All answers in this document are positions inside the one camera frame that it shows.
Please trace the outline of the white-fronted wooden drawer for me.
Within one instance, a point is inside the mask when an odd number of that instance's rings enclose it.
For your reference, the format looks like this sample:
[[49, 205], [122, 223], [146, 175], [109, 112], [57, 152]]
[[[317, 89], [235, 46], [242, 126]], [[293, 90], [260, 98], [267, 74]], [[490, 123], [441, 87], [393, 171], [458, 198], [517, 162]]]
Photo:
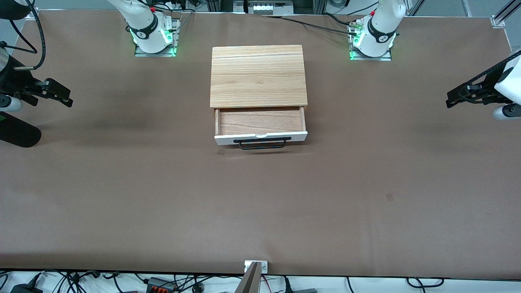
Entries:
[[305, 141], [304, 107], [216, 108], [218, 145], [269, 144]]

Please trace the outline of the black metal drawer handle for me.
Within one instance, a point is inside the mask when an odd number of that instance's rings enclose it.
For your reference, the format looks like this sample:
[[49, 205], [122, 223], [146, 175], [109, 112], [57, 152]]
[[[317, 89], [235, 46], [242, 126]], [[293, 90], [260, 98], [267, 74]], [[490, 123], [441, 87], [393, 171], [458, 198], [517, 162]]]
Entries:
[[233, 143], [237, 144], [242, 150], [262, 150], [262, 149], [280, 149], [284, 148], [288, 141], [291, 141], [292, 137], [280, 137], [280, 138], [257, 138], [257, 139], [244, 139], [234, 140]]

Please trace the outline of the wooden drawer cabinet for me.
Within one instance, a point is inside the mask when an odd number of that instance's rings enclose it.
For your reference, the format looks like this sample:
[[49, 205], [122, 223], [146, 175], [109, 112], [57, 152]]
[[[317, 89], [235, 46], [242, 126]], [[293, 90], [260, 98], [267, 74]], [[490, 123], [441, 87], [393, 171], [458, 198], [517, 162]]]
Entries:
[[302, 45], [212, 49], [210, 108], [307, 106]]

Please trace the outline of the black ribbed cylinder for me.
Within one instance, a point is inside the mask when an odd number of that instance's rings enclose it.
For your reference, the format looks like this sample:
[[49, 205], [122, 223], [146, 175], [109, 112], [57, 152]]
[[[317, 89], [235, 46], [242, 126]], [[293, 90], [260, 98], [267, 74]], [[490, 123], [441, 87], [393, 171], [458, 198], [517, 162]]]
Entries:
[[0, 112], [0, 141], [21, 148], [31, 148], [41, 139], [39, 128], [6, 112]]

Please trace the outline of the white power strip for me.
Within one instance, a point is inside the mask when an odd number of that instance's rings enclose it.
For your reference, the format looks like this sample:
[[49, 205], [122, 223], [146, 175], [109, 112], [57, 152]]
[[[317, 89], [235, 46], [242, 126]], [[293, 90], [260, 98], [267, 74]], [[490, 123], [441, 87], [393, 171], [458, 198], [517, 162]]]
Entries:
[[154, 6], [164, 11], [193, 11], [187, 8], [186, 0], [153, 0]]

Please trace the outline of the black power adapter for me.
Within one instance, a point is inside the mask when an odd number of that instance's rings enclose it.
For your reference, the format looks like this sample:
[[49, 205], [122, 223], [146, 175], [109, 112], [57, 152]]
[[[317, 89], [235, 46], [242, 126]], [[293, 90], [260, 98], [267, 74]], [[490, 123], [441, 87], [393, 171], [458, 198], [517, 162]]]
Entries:
[[9, 293], [43, 293], [43, 290], [31, 287], [28, 284], [18, 284], [13, 286]]

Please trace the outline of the grey power strip box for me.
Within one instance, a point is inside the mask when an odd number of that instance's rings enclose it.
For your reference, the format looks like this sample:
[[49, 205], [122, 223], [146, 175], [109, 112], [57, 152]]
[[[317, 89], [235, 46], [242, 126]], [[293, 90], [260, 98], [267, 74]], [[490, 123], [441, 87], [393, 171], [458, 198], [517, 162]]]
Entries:
[[255, 15], [292, 15], [292, 0], [247, 0], [249, 13]]

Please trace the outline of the orange and black device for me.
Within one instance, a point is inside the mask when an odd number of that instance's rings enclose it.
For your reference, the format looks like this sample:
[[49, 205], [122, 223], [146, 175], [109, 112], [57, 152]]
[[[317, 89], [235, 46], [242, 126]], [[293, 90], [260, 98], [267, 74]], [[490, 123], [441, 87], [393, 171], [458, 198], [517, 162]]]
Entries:
[[174, 281], [167, 281], [161, 278], [146, 278], [146, 293], [175, 293], [177, 284]]

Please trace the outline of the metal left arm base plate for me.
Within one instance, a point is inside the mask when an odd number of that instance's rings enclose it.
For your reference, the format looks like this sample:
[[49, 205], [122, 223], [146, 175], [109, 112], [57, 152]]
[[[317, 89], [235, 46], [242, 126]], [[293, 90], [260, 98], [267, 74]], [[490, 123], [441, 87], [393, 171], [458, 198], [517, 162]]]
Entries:
[[348, 32], [354, 35], [348, 37], [350, 60], [352, 61], [391, 61], [391, 48], [396, 38], [396, 32], [382, 35], [372, 35], [366, 28], [367, 22], [357, 19], [350, 22]]

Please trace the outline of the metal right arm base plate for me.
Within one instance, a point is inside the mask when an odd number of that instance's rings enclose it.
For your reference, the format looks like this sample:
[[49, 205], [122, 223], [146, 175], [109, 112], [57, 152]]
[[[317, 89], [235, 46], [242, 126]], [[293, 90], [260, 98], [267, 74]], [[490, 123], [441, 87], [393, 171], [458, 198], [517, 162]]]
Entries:
[[162, 25], [160, 33], [162, 33], [164, 48], [159, 52], [145, 52], [138, 46], [138, 41], [133, 35], [134, 42], [134, 57], [175, 57], [177, 53], [177, 44], [180, 35], [180, 20], [172, 19], [170, 16], [165, 16], [166, 24]]

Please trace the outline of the silver table edge bracket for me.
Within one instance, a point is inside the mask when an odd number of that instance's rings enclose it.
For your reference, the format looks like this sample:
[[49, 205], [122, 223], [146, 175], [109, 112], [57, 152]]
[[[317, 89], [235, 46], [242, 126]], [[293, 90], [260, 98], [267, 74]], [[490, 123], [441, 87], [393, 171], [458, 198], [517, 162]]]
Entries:
[[259, 263], [259, 268], [263, 275], [268, 274], [268, 261], [259, 261], [259, 260], [246, 260], [244, 261], [244, 273], [246, 273], [250, 267], [250, 265], [254, 262]]

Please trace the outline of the grey slanted post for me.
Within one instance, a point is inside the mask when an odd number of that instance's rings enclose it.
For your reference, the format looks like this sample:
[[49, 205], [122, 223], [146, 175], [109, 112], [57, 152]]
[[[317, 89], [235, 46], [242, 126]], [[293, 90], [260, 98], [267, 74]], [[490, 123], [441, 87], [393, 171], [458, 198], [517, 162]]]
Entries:
[[234, 293], [259, 293], [262, 272], [258, 265], [258, 262], [254, 262], [250, 265]]

